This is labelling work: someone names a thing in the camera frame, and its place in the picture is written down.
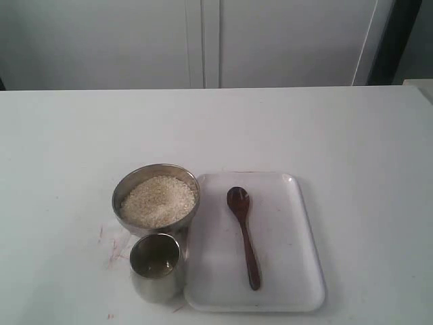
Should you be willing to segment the white plastic tray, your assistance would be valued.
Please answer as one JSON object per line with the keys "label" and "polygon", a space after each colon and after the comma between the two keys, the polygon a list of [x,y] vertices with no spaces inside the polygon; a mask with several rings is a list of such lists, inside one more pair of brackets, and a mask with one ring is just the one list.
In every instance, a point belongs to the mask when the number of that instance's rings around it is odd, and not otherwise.
{"label": "white plastic tray", "polygon": [[[189,227],[184,295],[210,312],[310,312],[325,299],[323,276],[296,179],[276,172],[199,176],[200,206]],[[250,196],[247,225],[261,286],[248,281],[244,241],[227,205],[230,188]]]}

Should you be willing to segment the steel bowl of rice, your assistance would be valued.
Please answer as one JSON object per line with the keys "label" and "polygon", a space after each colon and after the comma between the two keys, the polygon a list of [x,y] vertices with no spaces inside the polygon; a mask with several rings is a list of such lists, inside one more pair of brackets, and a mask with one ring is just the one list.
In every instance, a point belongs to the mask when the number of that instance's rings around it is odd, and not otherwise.
{"label": "steel bowl of rice", "polygon": [[126,175],[115,187],[112,208],[136,236],[186,230],[200,204],[196,177],[177,165],[153,164]]}

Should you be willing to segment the white cabinet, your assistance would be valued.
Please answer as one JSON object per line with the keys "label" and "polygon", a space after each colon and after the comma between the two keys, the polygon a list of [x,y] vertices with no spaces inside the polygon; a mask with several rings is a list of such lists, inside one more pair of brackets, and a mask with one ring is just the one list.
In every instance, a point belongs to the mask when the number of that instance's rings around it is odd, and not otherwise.
{"label": "white cabinet", "polygon": [[365,85],[392,1],[2,1],[8,90]]}

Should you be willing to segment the white rice grains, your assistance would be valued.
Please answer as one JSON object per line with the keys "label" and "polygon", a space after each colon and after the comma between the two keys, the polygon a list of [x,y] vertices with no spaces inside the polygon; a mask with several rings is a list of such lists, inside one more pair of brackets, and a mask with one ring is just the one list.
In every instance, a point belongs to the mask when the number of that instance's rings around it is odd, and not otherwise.
{"label": "white rice grains", "polygon": [[137,227],[163,228],[187,216],[195,203],[194,192],[184,181],[159,175],[131,190],[121,203],[120,215]]}

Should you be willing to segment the brown wooden spoon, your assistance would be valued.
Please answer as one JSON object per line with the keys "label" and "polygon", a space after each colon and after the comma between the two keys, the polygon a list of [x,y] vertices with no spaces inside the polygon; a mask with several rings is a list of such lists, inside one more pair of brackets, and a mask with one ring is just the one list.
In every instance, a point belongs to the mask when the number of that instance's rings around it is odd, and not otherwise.
{"label": "brown wooden spoon", "polygon": [[257,291],[261,288],[260,271],[248,231],[248,212],[250,197],[245,189],[232,187],[227,192],[227,206],[239,222],[244,241],[246,267],[250,288]]}

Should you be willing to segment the small steel cup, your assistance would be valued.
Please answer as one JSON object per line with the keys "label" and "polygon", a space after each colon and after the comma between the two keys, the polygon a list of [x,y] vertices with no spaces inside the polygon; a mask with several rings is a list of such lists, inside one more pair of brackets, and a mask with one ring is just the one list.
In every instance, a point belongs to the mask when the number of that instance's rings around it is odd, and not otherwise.
{"label": "small steel cup", "polygon": [[129,262],[133,287],[149,303],[166,303],[185,286],[183,252],[169,234],[149,234],[138,240]]}

